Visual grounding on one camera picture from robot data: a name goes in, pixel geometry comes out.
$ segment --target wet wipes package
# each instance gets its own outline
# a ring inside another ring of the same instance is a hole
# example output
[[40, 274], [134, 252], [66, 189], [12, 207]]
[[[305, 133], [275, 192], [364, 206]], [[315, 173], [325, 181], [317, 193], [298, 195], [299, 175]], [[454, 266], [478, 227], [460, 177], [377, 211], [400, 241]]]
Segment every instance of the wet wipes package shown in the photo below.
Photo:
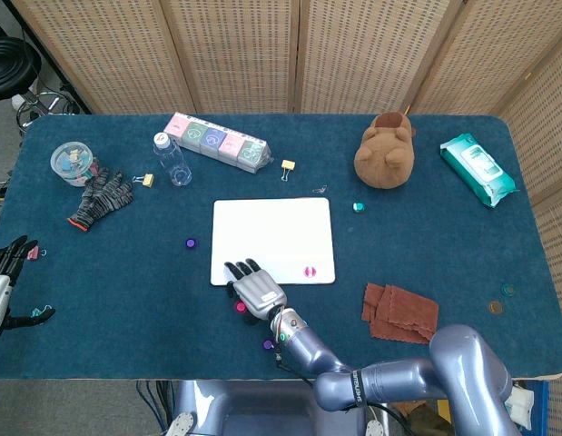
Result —
[[181, 147], [249, 173], [272, 160], [266, 141], [191, 115], [175, 113], [163, 131]]
[[461, 134], [440, 146], [440, 155], [486, 206], [517, 190], [515, 181], [472, 134]]

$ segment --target teddy bear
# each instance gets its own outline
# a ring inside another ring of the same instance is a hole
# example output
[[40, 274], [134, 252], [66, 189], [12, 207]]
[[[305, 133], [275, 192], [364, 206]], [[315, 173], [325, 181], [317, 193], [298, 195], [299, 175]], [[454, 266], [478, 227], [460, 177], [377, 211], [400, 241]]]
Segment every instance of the teddy bear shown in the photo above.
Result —
[[355, 153], [357, 176], [374, 188], [390, 189], [405, 183], [414, 166], [414, 133], [408, 117], [400, 112], [376, 116]]

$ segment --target black glove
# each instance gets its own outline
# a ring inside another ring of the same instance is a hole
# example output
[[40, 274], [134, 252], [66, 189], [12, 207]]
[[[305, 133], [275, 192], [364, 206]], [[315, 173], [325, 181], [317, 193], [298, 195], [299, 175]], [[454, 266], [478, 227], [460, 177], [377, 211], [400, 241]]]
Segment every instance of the black glove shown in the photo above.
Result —
[[85, 184], [79, 209], [67, 218], [70, 224], [86, 232], [95, 221], [133, 201], [132, 184], [121, 184], [122, 173], [117, 172], [106, 183], [108, 174], [109, 169], [102, 168], [99, 174]]

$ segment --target blue table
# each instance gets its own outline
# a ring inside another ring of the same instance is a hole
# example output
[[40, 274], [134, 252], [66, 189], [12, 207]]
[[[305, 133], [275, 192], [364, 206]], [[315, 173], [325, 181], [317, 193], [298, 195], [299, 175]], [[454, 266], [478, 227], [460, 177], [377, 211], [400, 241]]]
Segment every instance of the blue table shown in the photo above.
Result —
[[[46, 324], [0, 337], [2, 378], [282, 378], [223, 288], [210, 285], [217, 199], [315, 195], [330, 200], [337, 281], [287, 286], [290, 304], [352, 366], [428, 355], [428, 347], [371, 339], [360, 319], [367, 282], [393, 283], [439, 303], [439, 326], [478, 329], [514, 376], [562, 372], [562, 316], [506, 125], [488, 116], [415, 115], [416, 164], [407, 184], [378, 191], [359, 181], [353, 156], [370, 115], [205, 115], [269, 141], [275, 162], [256, 175], [187, 153], [186, 188], [170, 184], [152, 151], [168, 115], [45, 117], [25, 138], [0, 219], [0, 246], [21, 234], [47, 255], [27, 263], [13, 313], [51, 304]], [[439, 157], [471, 132], [514, 178], [518, 193], [491, 210]], [[152, 189], [89, 233], [65, 218], [81, 189], [52, 172], [52, 151], [81, 141], [128, 177], [154, 173]], [[281, 159], [297, 163], [281, 182]], [[355, 214], [353, 202], [367, 212]], [[186, 250], [187, 238], [199, 242]], [[501, 293], [505, 282], [515, 295]], [[492, 300], [505, 311], [493, 315]]]

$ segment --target brown towel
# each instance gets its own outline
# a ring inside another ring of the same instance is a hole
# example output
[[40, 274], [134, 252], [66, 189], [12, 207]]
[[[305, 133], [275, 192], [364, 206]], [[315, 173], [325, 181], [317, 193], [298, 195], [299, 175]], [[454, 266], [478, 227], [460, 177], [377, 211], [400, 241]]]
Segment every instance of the brown towel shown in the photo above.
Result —
[[438, 322], [438, 305], [398, 286], [368, 283], [363, 297], [363, 321], [374, 338], [428, 343]]

